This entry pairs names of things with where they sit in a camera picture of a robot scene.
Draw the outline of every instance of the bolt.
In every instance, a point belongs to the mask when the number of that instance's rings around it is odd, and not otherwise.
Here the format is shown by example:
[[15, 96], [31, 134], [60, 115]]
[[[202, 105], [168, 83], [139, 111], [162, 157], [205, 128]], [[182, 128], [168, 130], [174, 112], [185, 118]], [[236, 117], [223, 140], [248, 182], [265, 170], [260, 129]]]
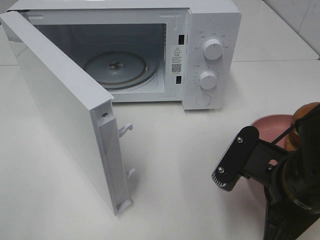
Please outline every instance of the bolt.
[[114, 62], [109, 63], [110, 69], [119, 69], [119, 68], [122, 68], [123, 66], [124, 66], [124, 64], [121, 62], [118, 62], [118, 61], [114, 61]]
[[242, 144], [242, 143], [244, 142], [243, 138], [240, 137], [240, 136], [238, 136], [238, 137], [236, 138], [236, 141], [237, 141], [238, 143], [240, 143], [240, 144]]
[[224, 172], [225, 169], [222, 166], [218, 167], [218, 173], [223, 174]]

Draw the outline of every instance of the white microwave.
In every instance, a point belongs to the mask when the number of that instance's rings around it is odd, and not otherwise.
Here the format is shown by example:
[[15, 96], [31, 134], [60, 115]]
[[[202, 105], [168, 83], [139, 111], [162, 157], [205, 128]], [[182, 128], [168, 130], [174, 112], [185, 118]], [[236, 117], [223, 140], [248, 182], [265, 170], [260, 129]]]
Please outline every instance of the white microwave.
[[0, 19], [46, 121], [115, 214], [131, 204], [112, 102], [216, 109], [241, 14], [231, 0], [19, 0]]

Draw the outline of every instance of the open microwave door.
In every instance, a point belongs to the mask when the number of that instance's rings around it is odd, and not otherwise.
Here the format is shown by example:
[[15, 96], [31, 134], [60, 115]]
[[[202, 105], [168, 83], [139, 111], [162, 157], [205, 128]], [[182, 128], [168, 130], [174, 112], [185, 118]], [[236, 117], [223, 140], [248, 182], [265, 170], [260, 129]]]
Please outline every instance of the open microwave door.
[[129, 206], [113, 96], [16, 11], [0, 15], [45, 121], [114, 214]]

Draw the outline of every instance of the sticker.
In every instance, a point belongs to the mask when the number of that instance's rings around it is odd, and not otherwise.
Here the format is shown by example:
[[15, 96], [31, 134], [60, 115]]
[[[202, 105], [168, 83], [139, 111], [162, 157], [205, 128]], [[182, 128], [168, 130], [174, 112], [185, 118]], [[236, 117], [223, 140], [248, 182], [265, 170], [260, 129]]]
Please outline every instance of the sticker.
[[185, 46], [171, 46], [170, 49], [170, 72], [174, 75], [181, 75], [184, 70]]

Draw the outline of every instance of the power knob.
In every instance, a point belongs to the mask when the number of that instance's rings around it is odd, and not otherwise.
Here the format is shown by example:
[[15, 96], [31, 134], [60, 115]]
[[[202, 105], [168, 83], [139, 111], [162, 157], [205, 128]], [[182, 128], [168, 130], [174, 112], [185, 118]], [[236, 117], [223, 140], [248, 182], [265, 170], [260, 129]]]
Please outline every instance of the power knob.
[[212, 71], [205, 71], [199, 76], [200, 87], [205, 90], [213, 89], [218, 82], [217, 75]]
[[203, 54], [208, 60], [216, 60], [223, 53], [223, 43], [217, 38], [207, 40], [203, 44]]

